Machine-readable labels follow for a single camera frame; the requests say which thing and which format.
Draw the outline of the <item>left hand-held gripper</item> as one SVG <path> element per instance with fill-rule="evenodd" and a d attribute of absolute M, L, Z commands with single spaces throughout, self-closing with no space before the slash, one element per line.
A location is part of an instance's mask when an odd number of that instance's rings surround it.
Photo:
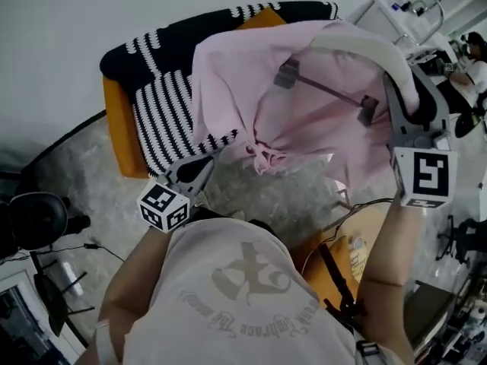
<path fill-rule="evenodd" d="M 185 224 L 190 217 L 192 200 L 205 188 L 215 168 L 210 154 L 185 157 L 170 165 L 166 177 L 182 184 L 186 196 L 155 179 L 149 179 L 137 198 L 142 218 L 151 226 L 168 233 Z"/>

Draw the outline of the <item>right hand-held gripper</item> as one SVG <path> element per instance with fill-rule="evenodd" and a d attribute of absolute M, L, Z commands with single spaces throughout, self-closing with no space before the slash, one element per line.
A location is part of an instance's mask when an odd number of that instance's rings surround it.
<path fill-rule="evenodd" d="M 440 208 L 453 201 L 457 178 L 457 152 L 451 149 L 446 122 L 449 109 L 433 80 L 418 66 L 411 71 L 419 106 L 410 114 L 395 81 L 384 73 L 393 132 L 391 167 L 402 206 Z"/>

